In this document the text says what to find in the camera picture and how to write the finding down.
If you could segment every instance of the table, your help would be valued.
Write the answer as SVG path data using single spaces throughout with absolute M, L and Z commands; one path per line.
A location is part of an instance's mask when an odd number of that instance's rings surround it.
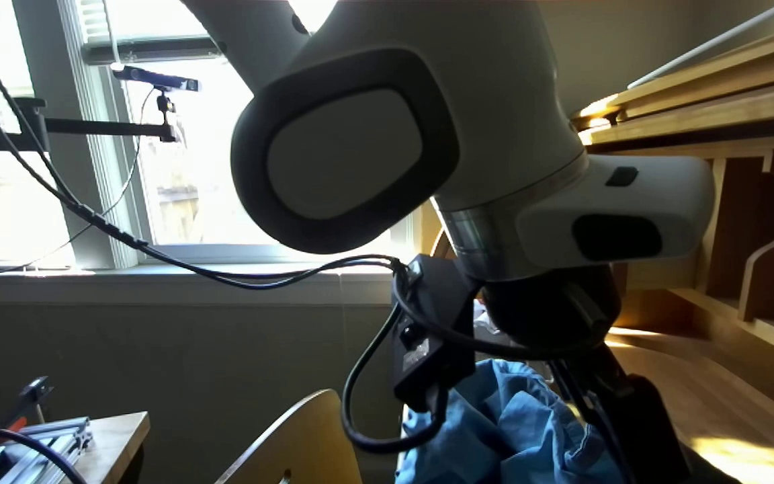
M 76 470 L 92 482 L 137 482 L 143 445 L 148 440 L 148 410 L 92 418 L 92 445 L 76 461 Z

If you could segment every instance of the metal rod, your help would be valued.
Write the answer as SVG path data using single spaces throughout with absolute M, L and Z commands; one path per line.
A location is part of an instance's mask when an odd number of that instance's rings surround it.
M 636 78 L 635 84 L 629 84 L 629 88 L 636 88 L 636 86 L 643 86 L 643 84 L 648 84 L 648 80 L 652 80 L 652 78 L 657 78 L 657 74 L 663 74 L 663 72 L 670 72 L 670 70 L 690 61 L 694 55 L 699 55 L 699 53 L 705 53 L 705 51 L 711 51 L 715 46 L 721 46 L 721 43 L 726 43 L 726 39 L 730 39 L 730 38 L 737 38 L 737 34 L 742 34 L 742 33 L 748 33 L 748 30 L 768 22 L 768 18 L 774 18 L 774 8 L 768 8 L 768 11 L 762 11 L 762 14 L 753 15 L 753 18 L 748 18 L 748 22 L 742 22 L 742 23 L 737 23 L 733 30 L 727 30 L 727 33 L 722 33 L 722 34 L 718 34 L 718 38 L 710 38 L 706 43 L 684 51 L 683 55 L 676 55 L 676 58 L 660 65 L 657 70 Z

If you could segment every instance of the wooden cabinet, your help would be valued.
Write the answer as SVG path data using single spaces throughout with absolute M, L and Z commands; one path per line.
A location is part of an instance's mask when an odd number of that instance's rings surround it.
M 702 249 L 680 272 L 624 265 L 624 315 L 657 315 L 657 304 L 635 308 L 643 287 L 684 304 L 683 326 L 715 339 L 730 365 L 774 393 L 774 38 L 600 100 L 576 123 L 594 154 L 711 164 L 715 211 Z

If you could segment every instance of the blue cloth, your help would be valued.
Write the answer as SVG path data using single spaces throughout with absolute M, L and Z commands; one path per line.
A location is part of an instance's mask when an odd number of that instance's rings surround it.
M 405 432 L 429 421 L 408 410 Z M 524 362 L 480 359 L 449 393 L 441 432 L 401 457 L 398 484 L 620 484 L 601 436 Z

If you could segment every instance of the chair backrest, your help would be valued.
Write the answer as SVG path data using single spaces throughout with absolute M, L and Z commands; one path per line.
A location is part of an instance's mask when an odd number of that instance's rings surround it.
M 318 390 L 291 405 L 217 479 L 217 484 L 361 484 L 339 394 Z

